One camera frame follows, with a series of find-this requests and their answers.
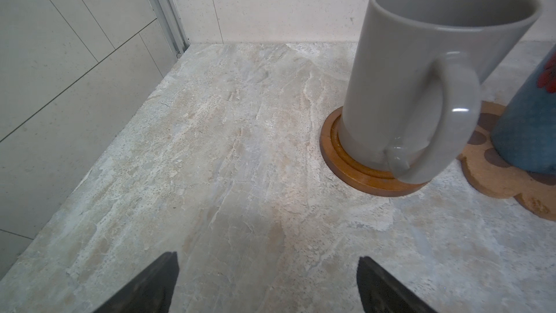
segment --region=tile grout line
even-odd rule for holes
[[[36,112],[34,112],[31,116],[29,116],[25,121],[21,122],[21,124],[19,126],[17,126],[16,128],[13,129],[13,131],[9,132],[4,138],[0,139],[0,143],[2,143],[6,138],[8,138],[13,132],[17,131],[17,129],[21,126],[23,126],[27,121],[29,121],[33,116],[35,116],[36,114],[38,114],[38,112],[40,112],[42,109],[44,109],[47,105],[49,105],[50,103],[52,103],[56,98],[58,98],[60,96],[60,94],[64,93],[68,88],[72,87],[76,82],[78,82],[79,80],[81,80],[81,78],[83,78],[85,75],[87,75],[90,71],[92,71],[97,65],[101,64],[103,60],[107,59],[108,57],[110,57],[114,52],[118,51],[118,49],[120,47],[122,47],[125,43],[127,43],[128,41],[130,41],[131,39],[133,39],[134,36],[136,36],[137,34],[139,34],[140,31],[142,31],[143,29],[147,28],[148,25],[144,26],[143,28],[141,28],[138,32],[136,32],[135,34],[133,34],[133,36],[131,36],[131,38],[127,39],[126,41],[124,41],[120,46],[118,46],[114,51],[110,52],[108,54],[108,56],[104,57],[103,59],[100,60],[100,62],[98,62],[97,64],[95,64],[94,66],[92,66],[87,72],[85,72],[83,75],[81,75],[77,80],[75,80],[74,82],[72,82],[68,87],[64,88],[64,90],[62,90],[59,94],[57,94],[54,98],[52,98],[50,101],[48,101],[48,103],[46,103],[45,105],[43,105],[40,109],[38,109]]]
[[[112,45],[112,48],[114,49],[114,51],[116,50],[116,48],[114,47],[114,44],[112,44],[112,42],[110,41],[110,38],[106,35],[104,29],[102,29],[100,23],[98,23],[96,17],[94,17],[93,13],[91,12],[91,10],[89,9],[89,7],[87,6],[87,4],[85,3],[84,0],[81,0],[81,2],[83,3],[83,5],[85,5],[85,7],[87,8],[87,10],[89,11],[89,13],[91,14],[91,16],[93,17],[94,21],[97,23],[98,27],[101,29],[101,31],[104,33],[105,37],[108,39],[108,42],[110,43],[110,45]]]
[[[1,228],[0,228],[0,231],[2,231],[2,232],[5,232],[5,233],[9,233],[9,234],[13,234],[14,236],[19,236],[19,237],[27,238],[28,240],[34,240],[34,239],[33,239],[33,238],[31,238],[31,237],[27,237],[27,236],[22,236],[21,234],[17,234],[17,233],[9,232],[9,231],[3,230],[3,229],[1,229]]]
[[[212,6],[214,7],[214,14],[216,15],[216,23],[218,23],[218,30],[220,31],[220,38],[222,39],[222,44],[224,44],[224,38],[222,37],[222,29],[220,29],[220,21],[218,20],[218,13],[216,12],[216,5],[214,0],[212,0]]]
[[[141,31],[139,31],[138,34],[139,34],[139,38],[141,38],[141,41],[143,42],[143,45],[144,45],[145,48],[147,49],[147,52],[149,53],[149,56],[151,56],[152,61],[155,62],[155,66],[156,66],[156,68],[158,69],[158,72],[160,73],[160,76],[162,76],[162,78],[164,78],[164,75],[163,75],[162,72],[160,71],[160,68],[159,68],[158,65],[156,64],[155,59],[152,57],[152,54],[151,54],[151,52],[149,51],[149,48],[147,47],[147,44],[145,44],[145,41],[143,40],[143,37],[141,36]]]
[[[54,8],[56,9],[56,11],[58,11],[58,13],[60,14],[60,16],[64,19],[64,21],[66,21],[66,23],[68,24],[69,28],[73,31],[73,33],[76,35],[76,37],[81,41],[81,44],[83,44],[83,46],[85,46],[85,48],[87,49],[87,51],[89,51],[89,53],[91,54],[91,56],[93,56],[93,59],[98,63],[98,59],[94,56],[93,52],[91,52],[91,50],[89,50],[89,48],[87,47],[87,45],[85,45],[85,43],[83,42],[83,40],[81,40],[81,37],[75,32],[75,30],[73,29],[73,27],[71,26],[71,24],[69,24],[68,20],[66,20],[66,18],[64,17],[64,15],[62,15],[62,13],[60,12],[60,10],[58,10],[58,8],[56,7],[56,5],[54,5],[54,3],[52,3],[52,0],[48,0],[50,1],[50,3],[52,4],[52,6],[54,6]]]

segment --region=beige marble veining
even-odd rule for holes
[[[550,46],[519,44],[484,98],[507,103]],[[92,311],[177,251],[172,312],[361,312],[365,255],[439,312],[553,311],[556,223],[457,161],[398,198],[328,169],[320,127],[355,48],[192,45],[0,282],[0,310]]]

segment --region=mug handle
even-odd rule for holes
[[[433,70],[442,84],[442,111],[430,144],[411,167],[402,134],[386,147],[390,170],[401,182],[421,184],[438,175],[465,147],[479,119],[480,82],[467,56],[443,54],[434,61]]]

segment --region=red flower pattern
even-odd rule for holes
[[[548,93],[556,93],[556,53],[544,65],[544,71],[537,79],[538,88],[546,88]]]

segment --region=cork coaster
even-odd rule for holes
[[[338,139],[338,124],[342,108],[334,110],[324,121],[320,132],[320,151],[324,162],[346,184],[359,191],[383,197],[398,197],[419,190],[427,183],[407,184],[390,172],[372,170],[352,159]]]
[[[503,105],[483,101],[475,131],[458,159],[475,189],[494,198],[514,197],[537,216],[556,221],[556,176],[531,173],[504,161],[490,142]]]

